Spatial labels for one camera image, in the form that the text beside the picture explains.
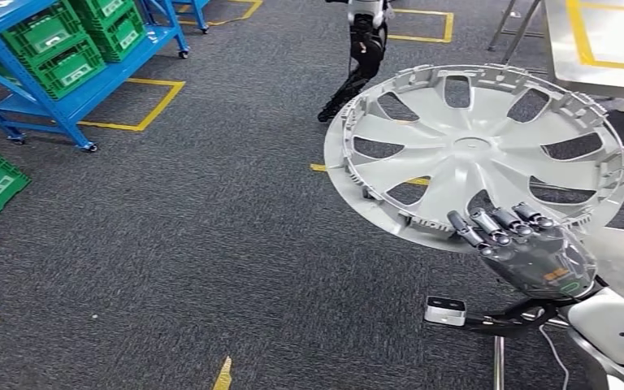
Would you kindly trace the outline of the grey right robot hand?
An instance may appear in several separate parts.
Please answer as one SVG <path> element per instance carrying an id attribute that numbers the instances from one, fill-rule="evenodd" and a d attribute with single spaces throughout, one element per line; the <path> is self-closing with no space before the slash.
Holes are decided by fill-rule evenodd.
<path id="1" fill-rule="evenodd" d="M 451 210 L 447 218 L 488 267 L 530 298 L 580 299 L 596 286 L 596 257 L 572 231 L 525 202 L 477 207 L 467 217 Z"/>

